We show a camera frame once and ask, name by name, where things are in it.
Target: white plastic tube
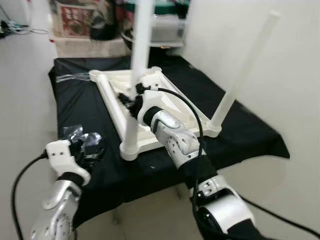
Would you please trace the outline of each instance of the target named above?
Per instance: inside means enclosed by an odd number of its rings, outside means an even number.
[[[132,100],[137,95],[135,87],[148,68],[154,0],[138,0],[135,9],[135,32],[131,58],[132,77],[130,84],[130,98]],[[125,136],[120,144],[120,155],[127,161],[132,161],[138,156],[137,135],[138,122],[129,116],[126,122]]]
[[[271,10],[269,12],[268,18],[265,21],[256,41],[251,47],[246,60],[244,61],[244,64],[240,70],[240,73],[232,83],[231,87],[224,94],[219,106],[217,107],[211,120],[209,121],[208,126],[213,128],[217,132],[221,131],[222,122],[226,118],[232,104],[236,100],[238,91],[244,84],[245,80],[248,78],[255,62],[261,55],[261,52],[266,45],[269,37],[271,36],[272,31],[275,28],[280,16],[280,13],[275,10]]]

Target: tiled floor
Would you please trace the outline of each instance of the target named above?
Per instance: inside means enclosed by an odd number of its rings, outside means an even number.
[[[33,27],[47,29],[47,1],[33,0],[33,4]],[[18,239],[10,214],[15,176],[57,136],[56,103],[48,78],[56,57],[55,46],[47,35],[0,39],[1,240]],[[54,172],[43,161],[29,169],[20,182],[17,210],[25,239],[54,178]],[[120,225],[114,225],[112,212],[107,212],[83,224],[78,239],[201,239],[187,196],[179,199],[174,188],[124,204],[118,213]]]

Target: white wall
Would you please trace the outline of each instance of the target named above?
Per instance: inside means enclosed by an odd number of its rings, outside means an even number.
[[[257,157],[222,173],[242,195],[320,232],[320,2],[193,0],[182,56],[226,89],[272,8],[282,18],[238,99],[281,133],[291,159]],[[268,236],[314,239],[253,212]]]
[[[6,14],[18,24],[28,25],[30,23],[30,10],[27,0],[0,0],[0,5]],[[6,15],[0,9],[0,20],[7,20]]]

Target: table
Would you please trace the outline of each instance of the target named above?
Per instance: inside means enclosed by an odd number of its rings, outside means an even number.
[[[130,69],[129,56],[117,58],[57,58],[49,73],[56,104],[58,135],[63,127],[81,124],[86,133],[97,132],[105,141],[106,152],[83,188],[73,225],[83,222],[125,202],[163,190],[182,182],[164,147],[141,153],[133,162],[121,159],[121,140],[94,82],[71,79],[56,83],[65,74]],[[209,118],[224,91],[201,71],[180,56],[156,55],[149,66],[159,66],[163,73]],[[239,102],[228,113],[220,135],[205,137],[205,150],[217,169],[248,158],[273,155],[290,158],[279,133]]]

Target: black tablecloth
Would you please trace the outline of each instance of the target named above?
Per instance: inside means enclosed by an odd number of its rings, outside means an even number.
[[[58,58],[50,71],[57,103],[59,137],[63,127],[81,124],[86,133],[97,132],[106,143],[104,160],[92,172],[84,187],[74,226],[150,193],[182,182],[166,150],[158,148],[141,153],[133,162],[120,157],[121,140],[94,82],[71,79],[56,83],[55,77],[65,74],[126,70],[130,57]],[[178,56],[153,57],[150,66],[159,66],[163,73],[209,118],[218,106],[224,91],[201,71]],[[217,138],[205,137],[205,149],[217,169],[245,159],[274,155],[289,158],[282,137],[271,127],[235,102]]]

